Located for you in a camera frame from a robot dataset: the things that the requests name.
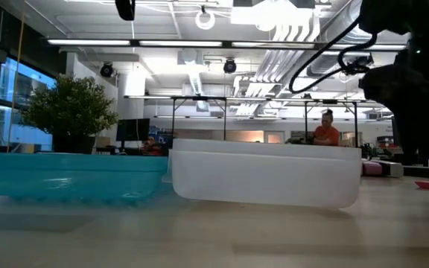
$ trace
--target woman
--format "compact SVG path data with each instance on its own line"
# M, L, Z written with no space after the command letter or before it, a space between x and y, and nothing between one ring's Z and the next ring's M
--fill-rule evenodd
M322 126L316 128L314 132L314 144L325 146L339 146L339 131L332 126L334 116L332 110L328 109L322 115Z

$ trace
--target white plastic container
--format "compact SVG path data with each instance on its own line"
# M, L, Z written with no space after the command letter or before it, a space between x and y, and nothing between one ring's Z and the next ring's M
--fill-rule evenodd
M174 189L196 200L345 208L358 196L355 148L175 139Z

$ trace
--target green plant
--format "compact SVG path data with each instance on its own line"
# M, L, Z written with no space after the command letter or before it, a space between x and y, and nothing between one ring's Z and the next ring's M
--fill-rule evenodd
M114 102L93 77L60 75L54 88L34 90L28 109L21 111L22 124L53 135L94 135L117 123L117 113L109 110Z

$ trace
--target table surface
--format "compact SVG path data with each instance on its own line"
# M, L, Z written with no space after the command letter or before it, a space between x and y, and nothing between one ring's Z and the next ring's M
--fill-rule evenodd
M347 209L0 197L0 267L428 267L429 191L365 178Z

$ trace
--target potted plant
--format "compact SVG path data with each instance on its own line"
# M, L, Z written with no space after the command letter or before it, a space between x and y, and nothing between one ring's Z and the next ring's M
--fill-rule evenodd
M95 135L117 123L117 113L109 110L114 102L93 77L60 75L54 88L34 90L21 111L22 124L52 134L55 152L90 154Z

